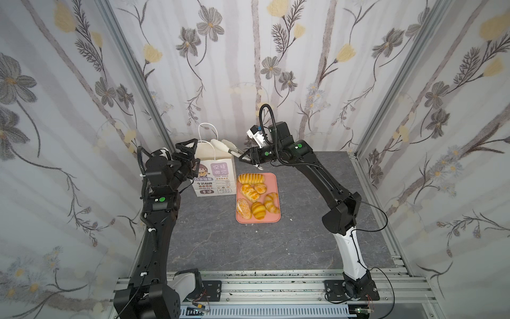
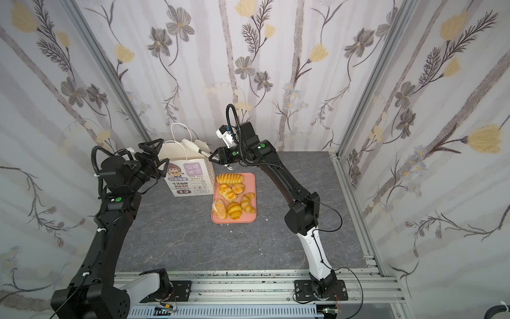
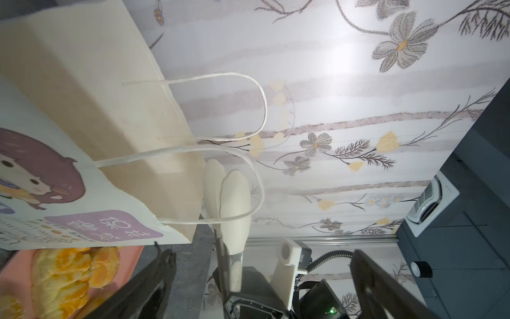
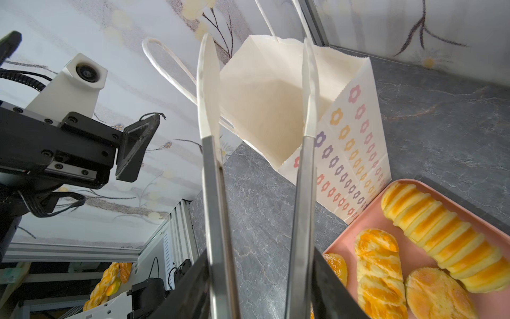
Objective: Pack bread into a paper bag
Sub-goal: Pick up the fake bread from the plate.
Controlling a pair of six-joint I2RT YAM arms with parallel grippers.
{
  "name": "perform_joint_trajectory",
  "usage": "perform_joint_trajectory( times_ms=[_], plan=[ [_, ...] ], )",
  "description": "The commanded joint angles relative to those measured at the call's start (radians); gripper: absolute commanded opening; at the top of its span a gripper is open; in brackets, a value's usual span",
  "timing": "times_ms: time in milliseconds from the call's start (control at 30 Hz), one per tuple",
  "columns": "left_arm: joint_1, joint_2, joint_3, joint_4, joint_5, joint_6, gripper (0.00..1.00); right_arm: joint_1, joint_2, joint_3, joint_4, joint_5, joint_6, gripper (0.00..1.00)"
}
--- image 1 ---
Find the white printed paper bag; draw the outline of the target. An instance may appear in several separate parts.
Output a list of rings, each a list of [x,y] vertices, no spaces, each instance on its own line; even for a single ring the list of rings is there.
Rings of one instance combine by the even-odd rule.
[[[216,138],[205,140],[201,136],[201,128],[210,127]],[[193,189],[199,198],[236,194],[236,171],[234,156],[215,146],[218,142],[218,131],[210,123],[200,123],[198,128],[199,141],[195,157],[200,159],[199,173],[194,178]]]

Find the croissant bread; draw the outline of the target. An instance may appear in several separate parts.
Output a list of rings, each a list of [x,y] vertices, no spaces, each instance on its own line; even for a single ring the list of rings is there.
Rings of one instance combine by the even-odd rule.
[[[276,192],[269,193],[264,198],[264,206],[269,213],[280,214],[280,208],[276,205],[278,194]]]

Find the golden ridged bun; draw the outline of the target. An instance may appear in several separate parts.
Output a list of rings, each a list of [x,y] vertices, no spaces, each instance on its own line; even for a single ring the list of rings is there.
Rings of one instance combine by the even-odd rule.
[[[266,207],[263,203],[254,202],[251,207],[252,216],[257,220],[262,220],[266,216]]]

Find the sugared oval bread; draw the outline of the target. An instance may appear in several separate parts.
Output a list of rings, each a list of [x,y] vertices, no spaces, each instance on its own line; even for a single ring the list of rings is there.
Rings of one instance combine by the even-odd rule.
[[[236,202],[236,212],[243,219],[250,219],[252,217],[251,206],[246,199],[239,199]]]

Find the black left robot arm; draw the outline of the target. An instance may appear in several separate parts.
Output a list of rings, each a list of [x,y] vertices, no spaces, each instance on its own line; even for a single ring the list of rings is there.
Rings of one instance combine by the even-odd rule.
[[[179,271],[167,280],[167,257],[181,203],[179,187],[198,176],[198,140],[176,144],[176,150],[148,152],[138,147],[142,176],[140,213],[146,234],[138,260],[125,289],[116,291],[114,308],[118,318],[179,318],[181,303],[204,294],[200,272]]]

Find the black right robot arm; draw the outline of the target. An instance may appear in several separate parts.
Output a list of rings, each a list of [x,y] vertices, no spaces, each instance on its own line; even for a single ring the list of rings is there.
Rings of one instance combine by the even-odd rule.
[[[265,130],[269,130],[271,141]],[[333,234],[343,261],[342,291],[347,300],[379,300],[380,296],[370,269],[365,265],[358,247],[356,217],[362,204],[358,193],[350,193],[321,165],[312,148],[303,140],[297,142],[285,122],[276,122],[268,128],[253,126],[248,136],[258,144],[245,153],[227,140],[198,140],[209,145],[215,156],[217,152],[229,153],[240,162],[259,167],[275,160],[281,165],[300,171],[324,198],[330,211],[322,217],[325,228]]]

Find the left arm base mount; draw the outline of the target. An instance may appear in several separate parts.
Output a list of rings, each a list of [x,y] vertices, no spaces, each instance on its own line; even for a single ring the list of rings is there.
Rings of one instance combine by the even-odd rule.
[[[222,294],[221,280],[205,280],[203,281],[203,289],[200,295],[194,299],[198,303],[215,303],[219,302]]]

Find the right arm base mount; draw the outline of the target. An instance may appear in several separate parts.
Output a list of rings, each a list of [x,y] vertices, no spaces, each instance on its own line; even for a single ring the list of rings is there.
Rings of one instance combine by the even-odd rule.
[[[378,301],[381,299],[373,281],[358,283],[345,280],[325,280],[325,298],[332,303],[347,301]]]

